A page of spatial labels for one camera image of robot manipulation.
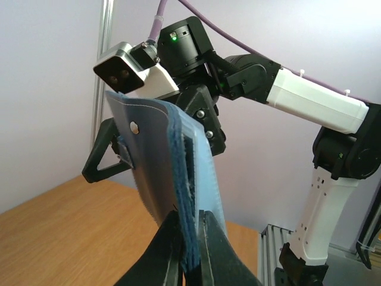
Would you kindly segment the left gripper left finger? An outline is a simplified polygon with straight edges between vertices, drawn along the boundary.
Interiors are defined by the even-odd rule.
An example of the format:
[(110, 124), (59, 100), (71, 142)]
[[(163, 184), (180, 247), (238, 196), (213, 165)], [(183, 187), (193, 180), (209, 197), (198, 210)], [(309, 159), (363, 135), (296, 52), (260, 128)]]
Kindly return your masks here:
[(171, 211), (138, 261), (116, 285), (182, 285), (183, 237), (177, 211)]

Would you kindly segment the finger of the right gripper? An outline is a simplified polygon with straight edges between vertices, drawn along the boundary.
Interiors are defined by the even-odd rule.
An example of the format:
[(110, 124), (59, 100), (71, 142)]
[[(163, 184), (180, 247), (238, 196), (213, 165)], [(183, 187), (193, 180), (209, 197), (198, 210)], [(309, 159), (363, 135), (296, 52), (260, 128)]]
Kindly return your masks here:
[[(120, 133), (114, 118), (105, 119), (100, 125), (95, 143), (82, 170), (82, 175), (87, 182), (103, 181), (133, 168), (131, 160), (122, 156), (118, 139), (120, 139)], [(118, 163), (99, 169), (98, 166), (108, 147), (111, 147), (117, 156)]]

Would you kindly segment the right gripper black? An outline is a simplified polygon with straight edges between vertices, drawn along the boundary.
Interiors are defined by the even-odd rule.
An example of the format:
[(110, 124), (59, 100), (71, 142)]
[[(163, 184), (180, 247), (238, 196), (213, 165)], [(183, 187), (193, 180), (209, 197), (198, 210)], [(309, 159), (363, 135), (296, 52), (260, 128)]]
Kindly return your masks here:
[(158, 97), (178, 106), (204, 127), (212, 155), (224, 153), (226, 136), (222, 131), (215, 103), (206, 85), (191, 85), (182, 91), (174, 91)]

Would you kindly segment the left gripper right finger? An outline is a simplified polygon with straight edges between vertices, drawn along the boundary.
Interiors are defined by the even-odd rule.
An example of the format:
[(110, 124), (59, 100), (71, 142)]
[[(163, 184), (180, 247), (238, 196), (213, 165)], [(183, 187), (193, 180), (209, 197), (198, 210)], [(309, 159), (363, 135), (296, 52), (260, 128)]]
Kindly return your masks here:
[(238, 258), (211, 211), (199, 212), (198, 242), (200, 250), (198, 285), (261, 285), (257, 277)]

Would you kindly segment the blue card holder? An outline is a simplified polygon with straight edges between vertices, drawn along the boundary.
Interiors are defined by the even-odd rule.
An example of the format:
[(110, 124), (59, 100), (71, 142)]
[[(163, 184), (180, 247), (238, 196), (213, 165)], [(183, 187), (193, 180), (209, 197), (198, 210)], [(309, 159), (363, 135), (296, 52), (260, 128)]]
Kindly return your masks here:
[(199, 211), (211, 211), (226, 230), (210, 143), (204, 127), (176, 105), (106, 91), (119, 132), (121, 159), (132, 168), (145, 207), (158, 225), (175, 210), (180, 220), (182, 266), (199, 266)]

